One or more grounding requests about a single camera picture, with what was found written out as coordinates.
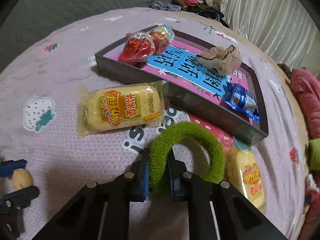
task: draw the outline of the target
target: tray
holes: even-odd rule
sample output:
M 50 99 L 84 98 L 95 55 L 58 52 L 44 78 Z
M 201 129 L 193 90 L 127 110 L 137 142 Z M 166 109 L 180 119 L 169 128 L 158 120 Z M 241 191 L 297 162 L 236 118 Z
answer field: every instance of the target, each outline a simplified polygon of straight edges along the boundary
M 153 55 L 146 63 L 123 62 L 121 52 L 128 36 L 95 54 L 100 75 L 126 84 L 169 81 L 170 103 L 225 130 L 237 139 L 253 145 L 268 136 L 268 119 L 261 88 L 253 69 L 242 63 L 233 74 L 220 76 L 194 61 L 195 54 L 214 45 L 189 34 L 173 30 L 172 45 L 162 55 Z M 226 82 L 239 83 L 256 98 L 260 122 L 232 111 L 223 98 Z

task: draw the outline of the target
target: green cloth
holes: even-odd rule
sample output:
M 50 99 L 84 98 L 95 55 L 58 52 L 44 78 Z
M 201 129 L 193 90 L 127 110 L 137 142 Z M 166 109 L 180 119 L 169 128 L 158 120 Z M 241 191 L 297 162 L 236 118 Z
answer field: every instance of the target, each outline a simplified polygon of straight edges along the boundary
M 214 183 L 222 180 L 225 160 L 220 142 L 196 123 L 180 122 L 170 125 L 162 131 L 151 147 L 149 177 L 152 189 L 159 190 L 167 184 L 165 175 L 167 154 L 171 147 L 183 138 L 196 140 L 208 152 L 210 164 L 203 179 Z
M 310 170 L 320 171 L 320 138 L 309 141 Z

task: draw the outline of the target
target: orange logo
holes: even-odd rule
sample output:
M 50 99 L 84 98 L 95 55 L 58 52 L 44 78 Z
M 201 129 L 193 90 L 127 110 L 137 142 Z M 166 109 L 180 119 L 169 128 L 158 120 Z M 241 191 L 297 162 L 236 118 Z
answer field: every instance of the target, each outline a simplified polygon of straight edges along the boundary
M 262 191 L 262 185 L 259 183 L 256 186 L 250 187 L 250 195 L 255 196 Z
M 146 115 L 146 116 L 143 118 L 143 120 L 144 120 L 144 121 L 149 121 L 149 120 L 154 119 L 154 118 L 156 118 L 156 117 L 158 117 L 158 116 L 161 116 L 161 112 L 157 112 L 157 113 L 154 113 L 154 114 Z
M 123 115 L 120 110 L 120 95 L 120 92 L 112 90 L 105 93 L 103 97 L 103 101 L 107 103 L 109 110 L 108 122 L 113 126 L 118 125 L 123 119 Z
M 249 166 L 247 169 L 242 173 L 243 182 L 246 185 L 253 185 L 259 182 L 261 179 L 260 171 L 257 166 Z

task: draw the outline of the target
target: plastic wrapper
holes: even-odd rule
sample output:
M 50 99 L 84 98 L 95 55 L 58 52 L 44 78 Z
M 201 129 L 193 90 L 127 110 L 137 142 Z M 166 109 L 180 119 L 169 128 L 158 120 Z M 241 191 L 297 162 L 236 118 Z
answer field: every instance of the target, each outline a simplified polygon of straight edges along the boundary
M 219 75 L 230 75 L 242 64 L 239 49 L 231 45 L 229 48 L 212 47 L 204 49 L 200 55 L 196 55 L 196 60 L 206 68 L 215 68 Z
M 78 106 L 78 135 L 162 122 L 166 86 L 166 81 L 161 80 L 93 92 L 83 89 Z
M 173 41 L 175 34 L 167 25 L 158 25 L 149 33 L 156 46 L 155 54 L 162 54 Z
M 261 213 L 266 212 L 264 189 L 253 151 L 225 148 L 227 180 Z
M 233 110 L 245 114 L 254 121 L 259 122 L 260 117 L 254 95 L 239 84 L 227 82 L 228 95 L 224 100 Z
M 121 58 L 132 62 L 147 62 L 155 49 L 153 39 L 148 33 L 132 33 L 124 45 Z

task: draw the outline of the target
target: green scrunchie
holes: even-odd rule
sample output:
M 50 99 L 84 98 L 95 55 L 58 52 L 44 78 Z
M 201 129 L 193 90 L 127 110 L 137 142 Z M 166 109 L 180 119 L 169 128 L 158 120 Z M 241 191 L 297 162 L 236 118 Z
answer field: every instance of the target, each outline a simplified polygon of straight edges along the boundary
M 193 138 L 208 152 L 210 165 L 204 180 L 218 183 L 224 173 L 224 154 L 220 142 L 206 129 L 192 122 L 168 126 L 154 141 L 149 155 L 149 178 L 151 187 L 158 190 L 165 181 L 165 167 L 170 148 L 183 138 Z

